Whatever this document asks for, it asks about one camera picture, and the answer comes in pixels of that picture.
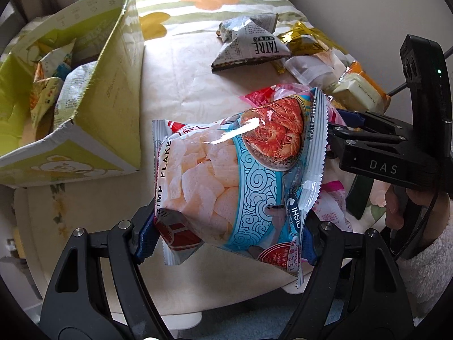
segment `shrimp flakes bag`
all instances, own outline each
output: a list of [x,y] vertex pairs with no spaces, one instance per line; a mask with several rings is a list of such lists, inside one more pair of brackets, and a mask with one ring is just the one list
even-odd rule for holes
[[206,242],[297,275],[321,184],[326,101],[313,89],[211,124],[153,121],[166,264]]

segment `silver snack packet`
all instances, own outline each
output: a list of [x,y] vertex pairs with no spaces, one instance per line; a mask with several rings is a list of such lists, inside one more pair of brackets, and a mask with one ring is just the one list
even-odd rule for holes
[[272,33],[278,14],[239,16],[219,25],[223,46],[212,63],[212,71],[255,65],[291,56],[291,51]]

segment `floor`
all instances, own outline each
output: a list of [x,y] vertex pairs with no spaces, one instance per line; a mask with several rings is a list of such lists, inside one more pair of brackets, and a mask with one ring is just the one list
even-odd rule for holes
[[[205,311],[198,326],[182,330],[178,335],[193,340],[276,339],[301,296],[277,289],[242,303]],[[334,299],[327,324],[339,318],[342,307],[343,301]]]

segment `finger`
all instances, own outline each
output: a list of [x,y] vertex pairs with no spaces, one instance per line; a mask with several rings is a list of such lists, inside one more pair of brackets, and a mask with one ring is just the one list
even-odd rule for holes
[[396,196],[395,192],[393,191],[393,185],[391,185],[387,189],[385,199],[386,199],[387,214],[389,211],[390,211],[390,214],[397,213],[398,209],[399,209],[399,202],[398,202],[398,197]]
[[418,190],[407,189],[406,193],[408,197],[411,199],[412,202],[419,206],[429,206],[431,204],[431,200],[433,199],[434,192],[420,192]]
[[390,229],[401,229],[404,225],[404,219],[402,218],[402,216],[398,213],[391,213],[389,209],[386,210],[386,226],[388,226]]

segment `wall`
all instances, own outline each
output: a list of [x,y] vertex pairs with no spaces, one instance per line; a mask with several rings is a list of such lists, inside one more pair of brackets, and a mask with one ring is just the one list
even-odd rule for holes
[[[399,48],[406,34],[453,46],[453,14],[444,0],[290,0],[311,24],[344,46],[388,92],[405,82]],[[453,61],[449,60],[450,81]],[[387,114],[411,122],[409,90],[394,96]]]
[[3,13],[0,15],[0,53],[10,43],[10,40],[19,33],[25,25],[25,20],[19,14],[14,5],[10,2],[6,5]]

